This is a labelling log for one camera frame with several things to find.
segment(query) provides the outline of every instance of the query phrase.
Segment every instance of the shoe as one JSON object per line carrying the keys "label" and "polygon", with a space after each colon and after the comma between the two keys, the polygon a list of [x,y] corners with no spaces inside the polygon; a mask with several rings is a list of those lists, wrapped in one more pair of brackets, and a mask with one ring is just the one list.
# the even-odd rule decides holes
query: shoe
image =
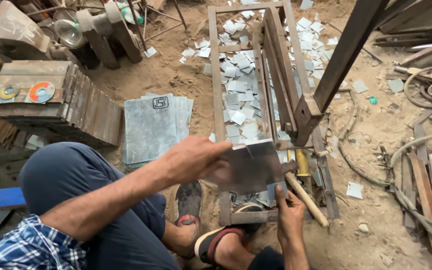
{"label": "shoe", "polygon": [[[247,203],[238,208],[235,213],[239,212],[259,212],[262,211],[261,207],[252,203]],[[201,259],[202,262],[216,265],[214,260],[216,246],[223,236],[227,234],[237,234],[239,239],[248,238],[254,234],[262,223],[253,224],[235,224],[230,226],[224,226],[217,230],[210,231],[203,236],[199,237],[194,245],[194,253]]]}
{"label": "shoe", "polygon": [[[201,224],[201,203],[203,202],[203,187],[201,182],[194,181],[190,183],[180,184],[177,187],[176,197],[174,202],[174,212],[177,217],[174,224],[179,227],[181,225],[196,224],[199,231]],[[181,256],[185,260],[190,260],[194,257],[194,253],[189,256]]]}

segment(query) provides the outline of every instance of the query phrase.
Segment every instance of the blue checkered shirt sleeve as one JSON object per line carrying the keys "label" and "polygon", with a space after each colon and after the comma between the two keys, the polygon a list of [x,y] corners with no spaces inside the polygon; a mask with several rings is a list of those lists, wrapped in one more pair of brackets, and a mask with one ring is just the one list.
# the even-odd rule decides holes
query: blue checkered shirt sleeve
{"label": "blue checkered shirt sleeve", "polygon": [[0,269],[84,269],[86,252],[81,244],[30,215],[0,240]]}

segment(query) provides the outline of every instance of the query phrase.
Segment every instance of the sandy ground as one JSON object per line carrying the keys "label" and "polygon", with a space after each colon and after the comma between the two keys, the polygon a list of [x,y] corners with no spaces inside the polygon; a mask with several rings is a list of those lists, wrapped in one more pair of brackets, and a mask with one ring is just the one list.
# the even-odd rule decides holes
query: sandy ground
{"label": "sandy ground", "polygon": [[[318,12],[327,28],[323,30],[320,40],[326,43],[327,38],[337,36],[339,39],[340,37],[339,32],[327,23],[332,22],[343,29],[354,2],[354,0],[316,0],[313,7],[306,11],[300,10],[297,8],[298,4],[293,3],[293,12],[296,21],[302,16],[313,20],[315,13]],[[148,47],[154,46],[158,53],[149,59],[145,57],[139,64],[131,64],[128,59],[123,58],[122,68],[118,70],[100,68],[88,71],[88,76],[121,106],[123,101],[140,98],[147,91],[156,94],[173,93],[176,96],[194,99],[190,134],[209,136],[214,131],[212,81],[211,77],[202,74],[203,65],[209,63],[209,60],[192,57],[184,64],[178,60],[182,57],[181,52],[186,48],[185,43],[193,43],[192,38],[205,37],[209,40],[205,20],[207,6],[210,5],[227,5],[227,2],[225,0],[211,0],[203,4],[181,2],[181,11],[189,30],[185,31],[183,27],[178,27],[149,41]],[[165,12],[175,17],[178,15],[171,5],[166,6]],[[218,16],[218,18],[224,21],[226,17]],[[160,16],[155,23],[148,26],[147,36],[174,23],[176,22]],[[201,23],[203,24],[201,31],[195,33]],[[422,110],[407,101],[402,93],[385,94],[388,87],[383,78],[386,73],[392,73],[393,61],[401,61],[405,54],[393,48],[373,48],[370,41],[365,47],[382,58],[384,63],[374,67],[373,59],[365,53],[360,53],[345,81],[351,83],[363,80],[369,88],[368,91],[357,95],[362,110],[352,130],[353,134],[361,132],[369,137],[366,137],[359,146],[348,142],[345,142],[344,146],[354,163],[370,175],[384,179],[385,172],[376,167],[378,160],[373,152],[378,152],[379,146],[384,145],[387,151],[392,153],[401,145],[402,140],[413,136],[412,130],[405,124],[416,119]],[[379,98],[379,103],[372,105],[368,100],[369,96]],[[399,105],[399,108],[391,109],[389,105],[392,103]],[[329,112],[333,135],[347,124],[351,106],[348,94],[342,94],[341,98],[334,99],[331,103]],[[432,134],[431,123],[425,123],[425,128],[427,133]],[[428,145],[432,147],[432,141],[429,141]],[[104,150],[103,153],[113,164],[120,166],[121,148],[117,151]],[[341,270],[432,269],[432,255],[419,243],[416,236],[410,235],[401,225],[401,209],[395,199],[382,188],[370,185],[361,179],[347,166],[341,156],[336,159],[329,157],[328,161],[334,189],[345,199],[347,205],[338,200],[341,218],[331,220],[329,230],[323,230],[316,221],[305,221],[304,239],[311,265],[320,269]],[[399,181],[399,169],[396,169],[396,175]],[[363,200],[346,196],[348,181],[361,183],[364,186]],[[174,192],[174,188],[163,191],[168,198],[166,214],[170,221],[174,220],[171,211]],[[219,205],[216,204],[218,193],[207,186],[204,187],[204,193],[201,233],[219,227]],[[368,225],[368,233],[358,231],[358,225],[361,223]],[[280,250],[276,230],[275,224],[264,224],[253,240],[251,250],[256,253],[266,246]],[[382,254],[392,259],[392,265],[387,267],[383,264]],[[180,261],[188,269],[207,266],[197,258],[189,262]]]}

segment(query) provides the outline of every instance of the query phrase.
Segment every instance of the wooden hammer handle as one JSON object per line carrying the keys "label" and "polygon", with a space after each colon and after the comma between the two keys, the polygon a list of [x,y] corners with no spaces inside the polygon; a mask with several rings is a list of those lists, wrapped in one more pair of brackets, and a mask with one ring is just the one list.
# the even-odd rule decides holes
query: wooden hammer handle
{"label": "wooden hammer handle", "polygon": [[304,202],[309,212],[318,221],[319,225],[321,225],[322,228],[327,228],[329,226],[328,219],[323,215],[318,206],[316,206],[315,202],[311,199],[311,197],[309,197],[300,183],[296,180],[296,177],[290,171],[285,173],[284,176],[291,187],[293,187],[293,189],[299,195],[301,201]]}

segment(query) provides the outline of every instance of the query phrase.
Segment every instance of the hammer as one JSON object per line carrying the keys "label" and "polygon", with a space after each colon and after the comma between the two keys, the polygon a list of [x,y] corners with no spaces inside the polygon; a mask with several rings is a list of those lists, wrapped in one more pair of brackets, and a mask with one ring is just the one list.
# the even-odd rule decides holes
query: hammer
{"label": "hammer", "polygon": [[296,172],[298,167],[298,164],[294,160],[283,163],[282,171],[284,177],[289,182],[291,187],[293,187],[294,191],[296,191],[299,199],[304,202],[309,212],[318,221],[319,225],[321,225],[322,228],[327,228],[329,226],[328,219],[323,215],[321,210],[318,208],[318,206],[316,206],[315,202],[311,199],[311,197],[309,197],[300,183],[296,180],[296,177],[293,175],[293,172]]}

